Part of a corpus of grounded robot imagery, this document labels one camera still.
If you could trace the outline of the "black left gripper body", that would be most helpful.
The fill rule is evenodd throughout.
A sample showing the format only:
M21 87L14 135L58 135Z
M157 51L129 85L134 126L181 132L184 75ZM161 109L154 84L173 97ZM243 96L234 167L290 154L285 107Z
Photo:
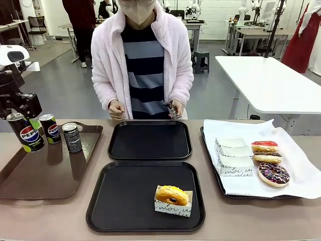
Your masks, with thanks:
M21 101L20 87L25 82L19 72L13 72L11 70L1 71L1 103L7 103L11 101L13 103L19 103Z

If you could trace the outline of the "person's right hand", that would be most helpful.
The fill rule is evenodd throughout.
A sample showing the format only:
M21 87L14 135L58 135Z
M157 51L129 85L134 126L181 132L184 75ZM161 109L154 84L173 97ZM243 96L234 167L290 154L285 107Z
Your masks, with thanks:
M108 112L110 117L115 121L122 121L125 119L124 105L118 100L112 100L108 106Z

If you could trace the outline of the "person's left hand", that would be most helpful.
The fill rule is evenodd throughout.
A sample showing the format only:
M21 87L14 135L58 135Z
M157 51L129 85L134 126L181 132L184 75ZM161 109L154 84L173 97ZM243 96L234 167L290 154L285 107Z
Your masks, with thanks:
M170 117L171 119L177 119L183 115L183 104L178 99L170 100Z

